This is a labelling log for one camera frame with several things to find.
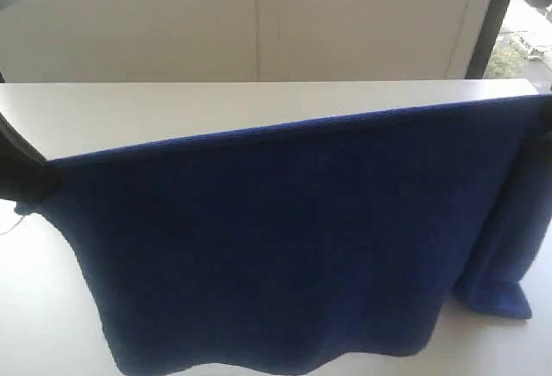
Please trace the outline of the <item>blue terry towel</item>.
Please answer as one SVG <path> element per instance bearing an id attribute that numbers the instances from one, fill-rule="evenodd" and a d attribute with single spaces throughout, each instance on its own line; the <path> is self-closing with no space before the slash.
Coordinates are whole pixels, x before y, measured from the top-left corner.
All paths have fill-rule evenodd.
<path id="1" fill-rule="evenodd" d="M 56 160 L 66 239 L 117 367 L 302 374 L 405 356 L 449 295 L 528 319 L 551 218 L 545 96 L 340 116 Z"/>

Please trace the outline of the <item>white vehicle outside window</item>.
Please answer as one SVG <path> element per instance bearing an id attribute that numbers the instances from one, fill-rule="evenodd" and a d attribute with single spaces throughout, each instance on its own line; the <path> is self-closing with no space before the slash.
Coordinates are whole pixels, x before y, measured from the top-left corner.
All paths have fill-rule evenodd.
<path id="1" fill-rule="evenodd" d="M 542 33 L 524 31 L 517 33 L 517 44 L 528 60 L 542 60 L 551 51 L 551 37 Z"/>

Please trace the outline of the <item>dark window frame post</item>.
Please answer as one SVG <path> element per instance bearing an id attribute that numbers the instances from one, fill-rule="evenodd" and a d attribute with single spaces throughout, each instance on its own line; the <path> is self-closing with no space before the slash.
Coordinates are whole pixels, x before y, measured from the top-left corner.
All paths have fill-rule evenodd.
<path id="1" fill-rule="evenodd" d="M 511 0 L 490 0 L 465 79 L 482 79 Z"/>

